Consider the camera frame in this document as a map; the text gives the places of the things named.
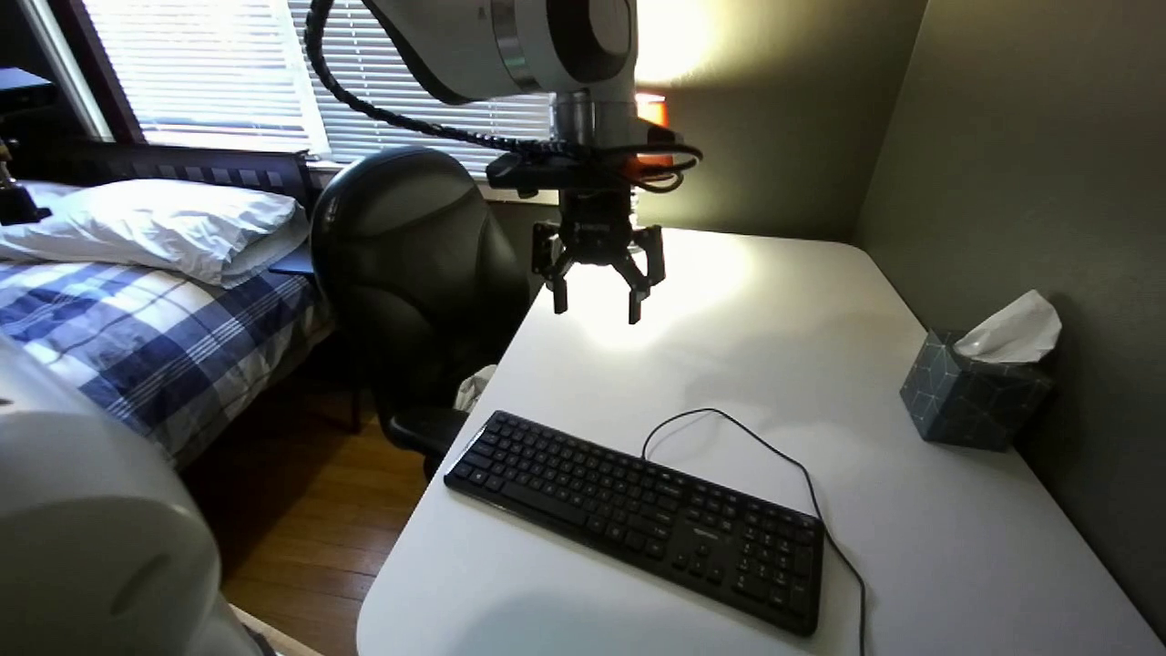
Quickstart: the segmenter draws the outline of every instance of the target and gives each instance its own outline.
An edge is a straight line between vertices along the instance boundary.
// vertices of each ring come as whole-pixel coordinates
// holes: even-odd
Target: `black office chair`
[[[314,205],[314,262],[392,440],[438,471],[464,427],[457,386],[503,358],[528,279],[468,169],[383,150]]]

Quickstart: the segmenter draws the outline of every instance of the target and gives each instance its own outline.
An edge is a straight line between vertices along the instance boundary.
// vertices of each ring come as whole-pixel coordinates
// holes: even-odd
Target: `blue plaid bedding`
[[[248,408],[314,320],[317,287],[297,274],[200,287],[164,270],[0,262],[0,337],[175,463]]]

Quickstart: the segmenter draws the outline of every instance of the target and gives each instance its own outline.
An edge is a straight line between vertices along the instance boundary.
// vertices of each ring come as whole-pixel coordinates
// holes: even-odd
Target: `white desk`
[[[919,440],[899,384],[919,320],[846,246],[667,235],[672,281],[627,327],[627,287],[571,270],[543,296],[452,456],[494,408],[639,452],[667,417],[717,405],[802,460],[870,587],[875,656],[1164,654],[1022,456]],[[802,479],[717,420],[654,460],[811,511]],[[377,575],[365,656],[858,654],[858,584],[828,555],[820,631],[800,642],[435,479]]]

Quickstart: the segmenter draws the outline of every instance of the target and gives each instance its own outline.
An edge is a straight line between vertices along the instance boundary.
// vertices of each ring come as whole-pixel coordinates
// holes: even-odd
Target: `gray tissue box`
[[[899,397],[925,440],[1010,450],[1050,386],[1034,364],[970,363],[931,331]]]

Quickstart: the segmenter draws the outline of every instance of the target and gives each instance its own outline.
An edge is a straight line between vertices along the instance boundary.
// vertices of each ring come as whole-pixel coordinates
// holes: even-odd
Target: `wooden floor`
[[[362,598],[406,529],[423,468],[337,384],[287,378],[189,471],[223,595],[330,656],[354,654]]]

